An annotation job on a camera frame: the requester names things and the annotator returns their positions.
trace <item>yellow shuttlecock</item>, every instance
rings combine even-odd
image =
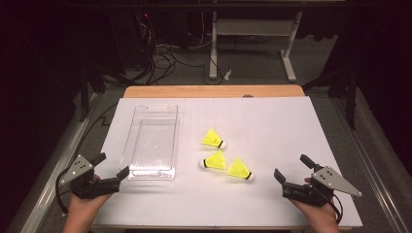
[[[206,159],[200,161],[200,167],[202,168],[216,168],[226,169],[226,162],[224,161],[223,152],[218,150],[214,154],[210,155]]]
[[[252,181],[255,178],[240,158],[236,158],[232,165],[230,165],[227,174],[233,177],[244,178],[248,181]]]
[[[209,129],[202,141],[202,144],[220,149],[224,149],[226,147],[226,143],[218,136],[213,128]]]

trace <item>dark background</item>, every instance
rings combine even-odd
[[[188,32],[201,34],[199,13],[150,14],[154,29],[165,41],[184,48]],[[280,17],[288,15],[277,12]],[[366,49],[360,53],[359,87],[395,152],[412,173],[408,161],[412,138],[412,20],[402,1],[391,1],[374,13],[358,11],[349,16],[354,17],[355,23],[347,24],[342,31],[347,19],[344,12],[308,10],[303,14],[297,38],[315,35],[322,40],[346,35],[336,42],[324,70],[327,73],[345,63],[367,38],[364,28],[374,29],[365,42]],[[205,22],[210,22],[210,17],[211,13],[205,13]],[[139,65],[145,59],[134,23],[132,13],[71,12],[51,0],[0,3],[1,232],[6,230],[71,120],[76,110],[72,98],[80,88],[85,64],[94,62],[122,73],[124,66]]]

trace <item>clear plastic container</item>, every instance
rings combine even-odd
[[[120,167],[129,180],[173,180],[178,106],[138,106]]]

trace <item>table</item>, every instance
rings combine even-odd
[[[254,98],[239,98],[251,95]],[[134,107],[158,103],[179,106],[176,178],[124,180],[120,192],[100,210],[94,227],[253,230],[307,227],[303,214],[282,197],[282,188],[273,177],[274,169],[280,169],[288,182],[303,183],[311,171],[299,161],[302,153],[337,172],[339,169],[310,99],[299,86],[129,87],[112,121],[102,149],[107,159],[96,167],[97,174],[109,178],[119,171]],[[255,172],[252,182],[198,166],[201,159],[215,151],[199,143],[211,126],[227,139],[223,151],[227,166],[235,157],[241,157]],[[345,211],[340,227],[360,227],[361,220],[351,197],[340,192],[336,195]]]

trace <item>human hand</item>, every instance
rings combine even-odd
[[[66,220],[63,232],[88,232],[94,218],[103,204],[112,196],[107,194],[95,197],[94,199],[80,199],[72,194],[69,206],[69,215]]]
[[[326,204],[322,207],[310,206],[305,203],[289,199],[299,210],[303,212],[312,230],[316,233],[335,233],[339,232],[336,223],[334,209]]]

